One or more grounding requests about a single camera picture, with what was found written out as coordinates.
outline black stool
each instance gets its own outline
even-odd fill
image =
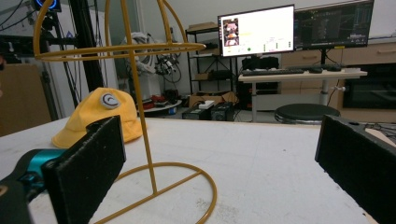
[[[283,105],[275,111],[275,119],[288,124],[321,124],[323,115],[340,116],[340,112],[326,105]]]

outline yellow cap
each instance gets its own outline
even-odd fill
[[[124,142],[143,134],[132,96],[124,91],[97,88],[79,103],[65,127],[52,137],[52,143],[56,147],[70,148],[87,133],[89,124],[116,115],[120,115]]]

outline desk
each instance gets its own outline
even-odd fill
[[[289,75],[276,75],[276,76],[255,76],[255,77],[244,77],[243,75],[239,76],[239,81],[244,83],[252,84],[252,93],[251,93],[251,103],[252,103],[252,120],[253,122],[257,121],[257,110],[258,108],[258,97],[260,95],[256,94],[256,83],[258,82],[279,82],[279,81],[304,81],[304,80],[322,80],[321,92],[319,95],[319,103],[326,105],[328,99],[328,91],[329,91],[329,83],[330,79],[347,79],[347,78],[359,78],[362,76],[367,76],[367,72],[348,72],[345,70],[341,72],[328,72],[326,70],[321,74],[311,74],[308,72],[304,72],[303,74],[289,74]]]
[[[57,120],[0,137],[0,179],[67,122]],[[319,127],[184,119],[147,119],[152,159],[202,168],[216,182],[217,205],[206,223],[369,223],[363,210],[315,162]],[[125,145],[122,171],[146,164],[143,138]],[[155,169],[159,189],[186,172]],[[116,182],[92,222],[151,194],[148,172]],[[192,180],[111,223],[195,223],[211,199],[204,178]],[[49,196],[30,203],[35,223],[56,223]]]

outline yellow wire hat stand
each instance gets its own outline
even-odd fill
[[[187,41],[187,37],[184,32],[183,26],[181,25],[181,22],[178,19],[176,12],[172,9],[172,7],[168,4],[168,2],[166,0],[157,0],[158,6],[160,8],[160,11],[161,11],[161,14],[163,17],[163,26],[164,26],[164,30],[165,30],[165,36],[166,36],[166,41],[164,43],[133,44],[131,36],[126,35],[126,38],[127,38],[126,45],[111,46],[110,41],[109,41],[109,18],[108,18],[109,17],[110,0],[106,0],[106,8],[105,8],[106,45],[104,47],[85,48],[85,49],[66,49],[66,50],[61,50],[61,51],[41,53],[40,46],[39,46],[40,45],[41,26],[43,24],[43,20],[48,12],[48,9],[49,9],[51,3],[52,3],[52,1],[45,1],[45,3],[43,4],[42,8],[40,9],[40,11],[38,13],[37,21],[35,23],[33,47],[34,47],[35,58],[38,60],[41,60],[41,61],[45,61],[45,62],[73,62],[73,61],[102,60],[102,59],[109,59],[109,58],[129,58],[131,61],[131,66],[132,66],[133,79],[138,80],[137,66],[136,66],[136,63],[134,60],[135,56],[154,55],[154,54],[169,54],[169,53],[193,51],[193,50],[199,50],[199,49],[205,48],[205,45],[189,43]],[[121,12],[122,12],[122,17],[123,17],[123,22],[124,22],[125,34],[130,34],[131,33],[131,25],[129,23],[129,15],[128,15],[128,11],[127,11],[126,1],[120,0],[120,6],[121,6]],[[177,22],[178,28],[183,36],[183,43],[173,43],[172,36],[171,36],[171,29],[169,26],[169,20],[168,20],[167,14],[166,14],[165,7],[171,12],[174,19]],[[216,188],[215,182],[213,181],[212,177],[208,173],[206,173],[205,171],[203,171],[200,168],[195,167],[193,165],[189,165],[186,163],[180,163],[180,162],[157,162],[157,163],[152,162],[150,148],[149,148],[149,137],[148,137],[148,132],[147,132],[147,125],[146,125],[145,114],[144,114],[144,109],[143,109],[142,95],[141,95],[140,85],[139,85],[138,81],[134,82],[134,88],[136,91],[136,101],[138,104],[139,117],[140,117],[140,121],[142,124],[142,129],[143,129],[143,137],[144,137],[144,143],[145,143],[148,164],[140,166],[140,167],[136,167],[130,171],[120,174],[119,177],[116,179],[116,181],[124,178],[127,175],[131,175],[133,173],[148,169],[149,174],[150,174],[150,180],[151,180],[151,186],[152,186],[153,193],[151,195],[149,195],[148,197],[146,197],[136,203],[133,203],[133,204],[121,209],[120,211],[118,211],[108,217],[103,218],[102,220],[98,221],[97,223],[106,223],[109,220],[111,220],[115,217],[118,217],[118,216],[130,211],[131,209],[136,208],[140,204],[148,202],[149,200],[154,199],[155,197],[165,193],[166,191],[173,189],[173,188],[175,188],[175,187],[177,187],[177,186],[179,186],[179,185],[181,185],[181,184],[183,184],[183,183],[185,183],[199,175],[203,175],[207,179],[207,181],[209,182],[209,184],[212,188],[212,202],[209,205],[207,211],[204,213],[204,215],[197,221],[197,223],[206,222],[207,219],[209,218],[209,216],[212,214],[212,212],[215,208],[215,205],[216,205],[217,188]],[[167,188],[157,190],[157,184],[156,184],[155,174],[154,174],[154,167],[161,167],[161,166],[184,167],[184,168],[188,168],[188,169],[195,171],[195,173],[181,179],[180,181],[170,185]]]

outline computer monitor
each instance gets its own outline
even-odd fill
[[[218,16],[222,57],[293,51],[294,5]]]
[[[367,47],[374,0],[296,9],[294,47],[343,49]]]

